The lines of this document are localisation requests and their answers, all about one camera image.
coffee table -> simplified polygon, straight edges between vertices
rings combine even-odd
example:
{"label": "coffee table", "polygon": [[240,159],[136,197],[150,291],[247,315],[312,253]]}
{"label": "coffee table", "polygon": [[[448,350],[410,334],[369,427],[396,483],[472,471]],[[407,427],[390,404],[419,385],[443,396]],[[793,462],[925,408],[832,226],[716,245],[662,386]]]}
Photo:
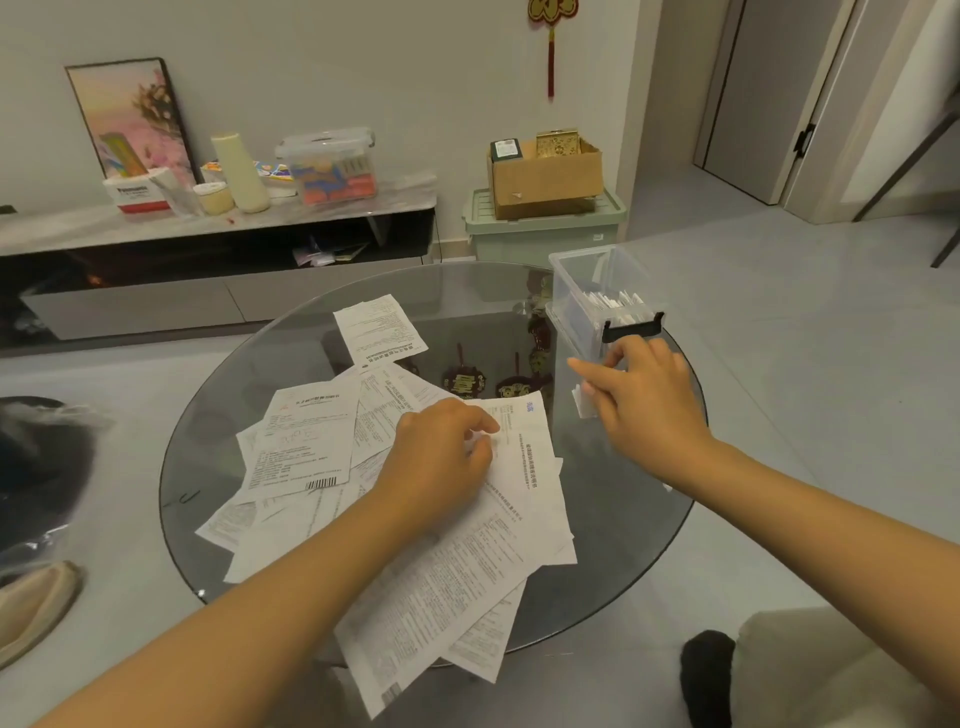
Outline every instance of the coffee table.
{"label": "coffee table", "polygon": [[[529,376],[534,339],[528,330],[548,299],[549,271],[513,263],[424,265],[345,285],[260,330],[210,375],[189,403],[167,448],[160,479],[160,521],[170,555],[203,601],[224,594],[231,554],[194,532],[239,488],[243,461],[234,434],[259,421],[277,389],[331,379],[350,365],[333,312],[392,293],[430,347],[413,357],[420,376],[440,384],[460,365],[497,382]],[[669,326],[669,316],[665,319]],[[573,354],[551,331],[550,426],[564,459],[561,482],[577,566],[548,567],[529,580],[510,650],[545,640],[587,619],[623,594],[663,554],[692,505],[611,447],[599,421],[581,420],[570,391]],[[663,338],[676,351],[669,336]],[[694,386],[703,405],[699,382]],[[549,387],[545,399],[550,400]]]}

door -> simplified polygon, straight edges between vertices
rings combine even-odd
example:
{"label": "door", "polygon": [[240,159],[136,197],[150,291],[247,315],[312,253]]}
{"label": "door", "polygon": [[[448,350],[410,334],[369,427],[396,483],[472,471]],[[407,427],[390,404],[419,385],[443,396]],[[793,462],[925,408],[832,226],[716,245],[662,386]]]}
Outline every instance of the door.
{"label": "door", "polygon": [[731,2],[740,20],[728,24],[729,64],[714,70],[722,91],[704,126],[708,172],[767,205],[780,201],[853,2]]}

barcode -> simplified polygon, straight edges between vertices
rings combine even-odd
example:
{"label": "barcode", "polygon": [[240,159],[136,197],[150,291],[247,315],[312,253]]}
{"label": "barcode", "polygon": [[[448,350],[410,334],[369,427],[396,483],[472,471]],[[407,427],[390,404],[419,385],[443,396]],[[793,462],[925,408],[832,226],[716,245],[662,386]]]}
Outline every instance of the barcode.
{"label": "barcode", "polygon": [[331,475],[330,477],[322,477],[320,480],[311,480],[306,484],[306,490],[316,491],[320,488],[329,488],[332,485],[337,484],[337,476]]}
{"label": "barcode", "polygon": [[399,683],[393,683],[389,688],[387,688],[386,691],[384,691],[382,695],[380,695],[380,699],[383,700],[384,706],[387,706],[394,702],[402,692],[403,690]]}
{"label": "barcode", "polygon": [[398,353],[398,352],[408,352],[408,351],[410,351],[410,350],[413,349],[413,348],[414,348],[414,345],[413,345],[413,344],[407,344],[407,345],[404,346],[404,347],[393,347],[392,349],[389,349],[389,350],[387,350],[387,351],[385,351],[385,352],[381,352],[381,353],[377,354],[376,356],[371,356],[371,357],[368,359],[368,361],[379,361],[380,359],[385,359],[385,358],[387,358],[388,356],[393,356],[395,353]]}
{"label": "barcode", "polygon": [[537,469],[534,468],[534,449],[529,445],[526,446],[527,451],[527,469],[530,471],[530,487],[537,487]]}

chair leg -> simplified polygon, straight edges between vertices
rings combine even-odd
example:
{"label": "chair leg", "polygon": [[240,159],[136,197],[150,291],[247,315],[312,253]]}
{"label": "chair leg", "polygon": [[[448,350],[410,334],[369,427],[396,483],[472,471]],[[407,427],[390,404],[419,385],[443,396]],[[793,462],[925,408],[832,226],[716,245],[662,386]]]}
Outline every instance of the chair leg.
{"label": "chair leg", "polygon": [[960,228],[953,234],[953,237],[948,241],[947,245],[944,246],[944,249],[933,259],[930,267],[939,268],[940,264],[947,259],[947,256],[953,253],[953,249],[956,248],[957,245],[960,245]]}
{"label": "chair leg", "polygon": [[860,222],[864,216],[866,216],[866,214],[870,212],[870,210],[872,210],[880,200],[883,199],[883,196],[893,189],[897,182],[903,179],[903,176],[910,171],[910,168],[920,161],[920,158],[925,155],[930,147],[936,143],[937,139],[947,133],[947,129],[953,126],[953,122],[958,118],[960,118],[960,116],[957,116],[957,114],[953,112],[948,113],[943,120],[937,124],[936,127],[934,127],[933,131],[926,136],[926,139],[924,139],[920,145],[913,150],[911,155],[906,158],[906,161],[897,168],[897,171],[890,175],[890,179],[883,183],[883,186],[879,189],[877,194],[870,198],[870,202],[864,205],[863,208],[856,213],[856,217],[853,218],[853,221],[855,223]]}

painting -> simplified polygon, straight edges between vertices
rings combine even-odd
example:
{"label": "painting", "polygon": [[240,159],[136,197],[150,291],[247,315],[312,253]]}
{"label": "painting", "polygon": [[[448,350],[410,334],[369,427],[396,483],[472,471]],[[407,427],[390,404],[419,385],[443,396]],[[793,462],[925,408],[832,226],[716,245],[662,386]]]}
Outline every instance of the painting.
{"label": "painting", "polygon": [[67,66],[104,176],[135,177],[169,167],[197,183],[197,165],[163,59]]}

